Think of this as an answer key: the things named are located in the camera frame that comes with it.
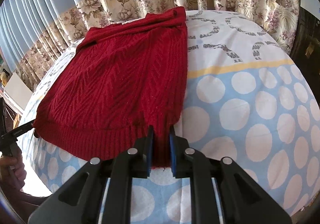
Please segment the person's left hand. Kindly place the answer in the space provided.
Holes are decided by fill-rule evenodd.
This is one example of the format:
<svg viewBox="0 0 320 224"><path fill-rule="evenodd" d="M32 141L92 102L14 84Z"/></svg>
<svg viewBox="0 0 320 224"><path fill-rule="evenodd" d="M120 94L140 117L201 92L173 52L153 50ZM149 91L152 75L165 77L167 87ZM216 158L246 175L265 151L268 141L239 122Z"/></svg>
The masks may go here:
<svg viewBox="0 0 320 224"><path fill-rule="evenodd" d="M24 181L27 175L21 154L16 157L2 155L0 162L1 182L21 190L25 184Z"/></svg>

